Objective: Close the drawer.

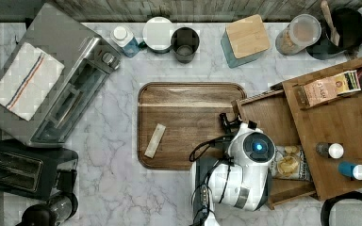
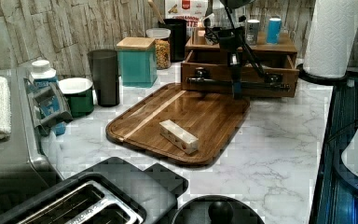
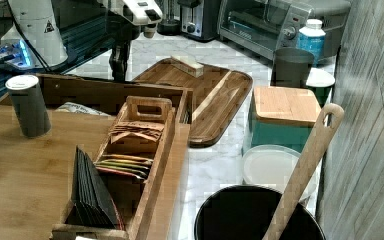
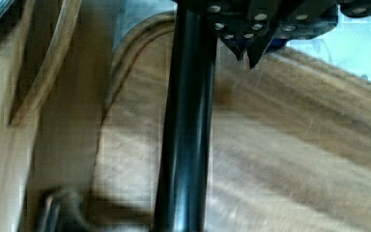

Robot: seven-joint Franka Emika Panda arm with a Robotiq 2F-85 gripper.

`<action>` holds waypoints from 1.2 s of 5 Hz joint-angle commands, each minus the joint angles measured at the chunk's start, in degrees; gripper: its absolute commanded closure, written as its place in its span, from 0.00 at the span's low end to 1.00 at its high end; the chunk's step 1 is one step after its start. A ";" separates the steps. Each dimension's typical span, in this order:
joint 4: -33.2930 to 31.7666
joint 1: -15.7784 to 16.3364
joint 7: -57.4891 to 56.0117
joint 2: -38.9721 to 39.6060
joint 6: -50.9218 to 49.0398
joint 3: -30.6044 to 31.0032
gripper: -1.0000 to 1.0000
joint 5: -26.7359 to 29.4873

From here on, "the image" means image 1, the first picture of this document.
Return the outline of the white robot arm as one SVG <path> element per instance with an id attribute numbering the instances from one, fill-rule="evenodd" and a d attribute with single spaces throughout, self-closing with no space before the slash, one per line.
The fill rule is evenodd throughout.
<path id="1" fill-rule="evenodd" d="M 215 217 L 217 203 L 255 211 L 266 203 L 272 189 L 270 164 L 276 148 L 255 122 L 243 122 L 237 132 L 207 144 L 221 149 L 222 156 L 189 157 L 190 226 L 220 226 Z"/>

